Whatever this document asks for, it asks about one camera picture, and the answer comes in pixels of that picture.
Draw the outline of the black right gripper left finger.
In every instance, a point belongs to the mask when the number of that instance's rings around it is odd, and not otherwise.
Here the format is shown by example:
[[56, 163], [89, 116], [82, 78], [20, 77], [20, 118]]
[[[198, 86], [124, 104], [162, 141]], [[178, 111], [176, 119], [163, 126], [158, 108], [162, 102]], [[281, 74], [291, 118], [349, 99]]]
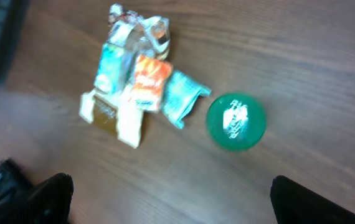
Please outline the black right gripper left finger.
[[0, 205], [0, 224], [68, 224], [71, 176], [59, 173]]

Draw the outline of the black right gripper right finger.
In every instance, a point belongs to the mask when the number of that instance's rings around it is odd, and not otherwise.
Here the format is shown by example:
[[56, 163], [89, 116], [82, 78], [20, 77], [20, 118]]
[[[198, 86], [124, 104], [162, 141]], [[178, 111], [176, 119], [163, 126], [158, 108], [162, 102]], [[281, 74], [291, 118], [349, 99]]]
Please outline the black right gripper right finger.
[[278, 224], [355, 224], [355, 213], [279, 175], [270, 199]]

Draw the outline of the green lid jar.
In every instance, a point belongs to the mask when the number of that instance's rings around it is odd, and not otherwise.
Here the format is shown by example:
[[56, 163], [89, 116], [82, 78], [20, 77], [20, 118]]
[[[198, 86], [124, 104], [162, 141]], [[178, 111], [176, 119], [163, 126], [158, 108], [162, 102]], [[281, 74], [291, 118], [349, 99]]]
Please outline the green lid jar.
[[267, 128], [267, 114], [254, 97], [230, 92], [210, 105], [206, 126], [212, 140], [233, 152], [247, 151], [262, 138]]

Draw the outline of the small teal tissue pack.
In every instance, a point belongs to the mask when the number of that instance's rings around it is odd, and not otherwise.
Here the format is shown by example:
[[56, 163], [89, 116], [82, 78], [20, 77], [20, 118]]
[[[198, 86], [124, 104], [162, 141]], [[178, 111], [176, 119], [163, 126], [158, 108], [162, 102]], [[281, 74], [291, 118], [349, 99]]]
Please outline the small teal tissue pack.
[[122, 47], [104, 43], [94, 87], [109, 95], [122, 91], [129, 77], [133, 56], [133, 52]]

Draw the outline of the teal tissue pack wrapper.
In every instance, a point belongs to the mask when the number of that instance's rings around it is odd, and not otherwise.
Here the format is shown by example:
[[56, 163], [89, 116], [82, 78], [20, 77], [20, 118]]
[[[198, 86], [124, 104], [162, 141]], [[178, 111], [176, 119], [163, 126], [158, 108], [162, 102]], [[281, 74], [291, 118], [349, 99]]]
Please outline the teal tissue pack wrapper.
[[191, 112], [197, 99], [200, 96], [208, 97], [211, 92], [207, 86], [174, 70], [164, 89], [161, 111], [176, 128], [183, 129], [183, 118]]

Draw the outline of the orange tissue pack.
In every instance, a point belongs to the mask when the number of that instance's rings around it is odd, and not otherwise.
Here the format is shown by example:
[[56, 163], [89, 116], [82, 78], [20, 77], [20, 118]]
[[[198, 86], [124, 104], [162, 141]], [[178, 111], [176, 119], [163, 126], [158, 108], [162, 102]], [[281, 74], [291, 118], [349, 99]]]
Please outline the orange tissue pack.
[[173, 66], [169, 62], [138, 55], [130, 97], [139, 110], [160, 110], [164, 86], [172, 71]]

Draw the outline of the brown snack pouch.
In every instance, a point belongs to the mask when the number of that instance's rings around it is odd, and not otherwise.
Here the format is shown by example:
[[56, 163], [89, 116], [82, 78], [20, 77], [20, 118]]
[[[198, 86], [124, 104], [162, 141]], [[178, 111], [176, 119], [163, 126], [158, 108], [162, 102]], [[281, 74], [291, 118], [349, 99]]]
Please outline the brown snack pouch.
[[133, 103], [130, 93], [138, 55], [163, 60], [170, 47], [169, 19], [162, 16], [144, 18], [127, 11], [120, 4], [110, 7], [110, 31], [105, 43], [117, 45], [134, 53], [131, 70], [122, 91], [109, 95], [93, 86], [80, 97], [79, 116], [87, 123], [117, 136], [118, 140], [137, 148], [141, 142], [141, 127], [145, 112]]

